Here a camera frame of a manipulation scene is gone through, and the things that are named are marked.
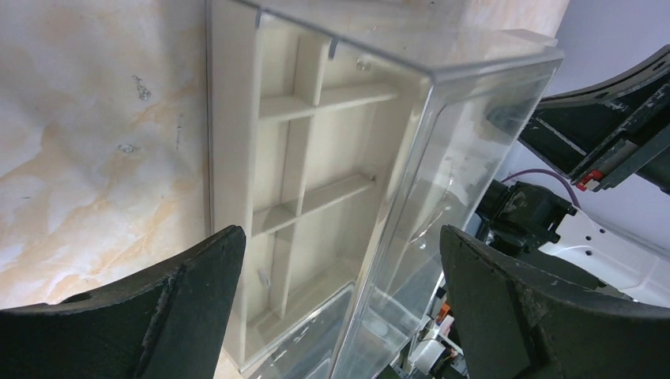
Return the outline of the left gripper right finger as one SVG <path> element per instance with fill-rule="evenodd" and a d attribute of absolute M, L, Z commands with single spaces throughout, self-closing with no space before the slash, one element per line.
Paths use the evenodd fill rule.
<path fill-rule="evenodd" d="M 668 377 L 668 309 L 571 283 L 453 226 L 440 253 L 470 377 Z"/>

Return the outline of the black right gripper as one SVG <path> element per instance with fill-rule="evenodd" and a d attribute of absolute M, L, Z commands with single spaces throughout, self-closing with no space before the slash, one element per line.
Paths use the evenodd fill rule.
<path fill-rule="evenodd" d="M 542 99 L 520 142 L 581 191 L 637 175 L 669 192 L 669 47 L 587 88 Z M 556 243 L 577 208 L 549 189 L 494 180 L 476 209 L 475 237 L 512 257 Z"/>

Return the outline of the beige compartment tray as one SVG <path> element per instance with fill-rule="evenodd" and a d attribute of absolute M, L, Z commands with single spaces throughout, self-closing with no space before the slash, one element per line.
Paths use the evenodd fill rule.
<path fill-rule="evenodd" d="M 405 169 L 431 83 L 378 47 L 262 1 L 212 1 L 213 230 L 247 237 L 224 348 L 244 376 L 330 358 Z"/>

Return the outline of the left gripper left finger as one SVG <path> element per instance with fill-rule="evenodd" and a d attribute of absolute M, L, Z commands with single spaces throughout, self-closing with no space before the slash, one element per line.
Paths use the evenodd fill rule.
<path fill-rule="evenodd" d="M 58 304 L 3 310 L 2 377 L 213 377 L 245 247 L 244 230 L 231 225 Z"/>

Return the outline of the clear acrylic box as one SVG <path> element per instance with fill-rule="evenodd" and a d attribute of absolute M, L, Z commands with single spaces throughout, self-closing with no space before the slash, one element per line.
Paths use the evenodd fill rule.
<path fill-rule="evenodd" d="M 333 13 L 344 41 L 378 47 L 431 83 L 397 191 L 330 358 L 289 356 L 245 378 L 372 378 L 427 323 L 443 274 L 439 234 L 463 228 L 563 59 L 550 36 L 452 23 L 376 2 L 262 1 Z"/>

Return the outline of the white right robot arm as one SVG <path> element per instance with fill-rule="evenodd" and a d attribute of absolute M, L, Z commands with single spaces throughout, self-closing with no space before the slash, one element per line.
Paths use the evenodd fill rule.
<path fill-rule="evenodd" d="M 669 259 L 606 229 L 549 189 L 493 181 L 476 214 L 479 239 L 498 251 L 589 289 L 612 287 L 669 306 Z"/>

